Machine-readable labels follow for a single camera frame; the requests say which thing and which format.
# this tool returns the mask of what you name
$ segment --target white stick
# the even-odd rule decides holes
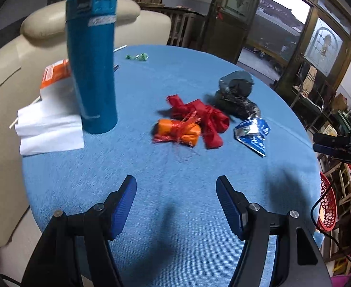
[[[117,49],[115,49],[115,50],[113,51],[113,53],[115,53],[116,51],[119,51],[119,50],[121,50],[121,49],[124,49],[125,47],[127,47],[127,45],[123,45],[123,46],[121,46],[121,47],[118,47]]]
[[[36,102],[40,101],[41,96],[38,96],[34,101],[32,101],[32,103],[30,105],[35,104]],[[18,122],[18,117],[13,121],[13,123],[11,125],[9,125],[9,129],[12,129],[13,126],[15,126]]]

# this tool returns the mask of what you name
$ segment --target blue tablecloth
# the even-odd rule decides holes
[[[146,52],[146,62],[125,55]],[[87,210],[118,189],[126,175],[137,179],[137,195],[125,228],[111,242],[127,287],[227,286],[243,242],[231,233],[215,192],[219,175],[266,210],[286,214],[295,209],[307,221],[320,196],[316,155],[307,134],[287,104],[254,78],[250,99],[271,132],[261,157],[233,136],[233,118],[221,134],[224,145],[194,149],[152,143],[152,127],[166,115],[168,95],[185,103],[206,101],[218,80],[239,67],[207,53],[168,46],[131,46],[115,53],[115,87],[119,121],[102,135],[84,133],[85,148],[23,158],[27,195],[34,218],[44,230],[52,213]],[[261,286],[268,286],[275,239]]]

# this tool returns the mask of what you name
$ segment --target sky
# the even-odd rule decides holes
[[[306,22],[310,6],[302,0],[274,0],[275,2],[291,9],[293,15],[302,23]]]

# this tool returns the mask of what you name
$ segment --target black cable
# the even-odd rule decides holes
[[[0,276],[2,279],[6,280],[8,282],[14,283],[17,286],[21,286],[21,284],[18,281],[15,281],[13,278],[10,278],[9,276],[6,276],[6,275],[1,274],[1,273],[0,273]]]
[[[345,251],[342,249],[341,245],[339,244],[339,242],[330,234],[326,233],[325,231],[323,231],[318,224],[316,223],[316,221],[314,220],[314,209],[315,207],[318,206],[318,204],[324,199],[324,197],[327,195],[327,193],[332,189],[332,187],[334,186],[334,182],[332,184],[330,184],[330,186],[327,188],[327,190],[324,192],[324,194],[317,200],[317,202],[314,204],[314,206],[311,208],[311,212],[310,212],[310,216],[311,216],[311,220],[314,223],[315,227],[317,228],[317,230],[322,233],[324,236],[332,239],[334,241],[334,243],[338,246],[338,249],[341,253],[343,253],[343,255],[345,255],[345,257],[351,262],[351,258],[349,256],[347,256],[347,254],[345,253]]]

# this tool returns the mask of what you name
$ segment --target screw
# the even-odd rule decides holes
[[[292,211],[290,211],[290,216],[293,218],[298,218],[299,213],[296,210],[292,210]]]
[[[93,209],[96,210],[96,211],[101,211],[104,209],[104,204],[103,203],[97,203],[93,206]]]
[[[55,217],[61,217],[62,216],[62,210],[55,210],[54,211],[54,213],[53,213],[53,215],[55,216]]]
[[[251,209],[251,210],[253,210],[253,211],[255,211],[255,212],[257,212],[257,211],[259,211],[259,205],[257,204],[257,203],[251,203],[250,205],[249,205],[249,208]]]

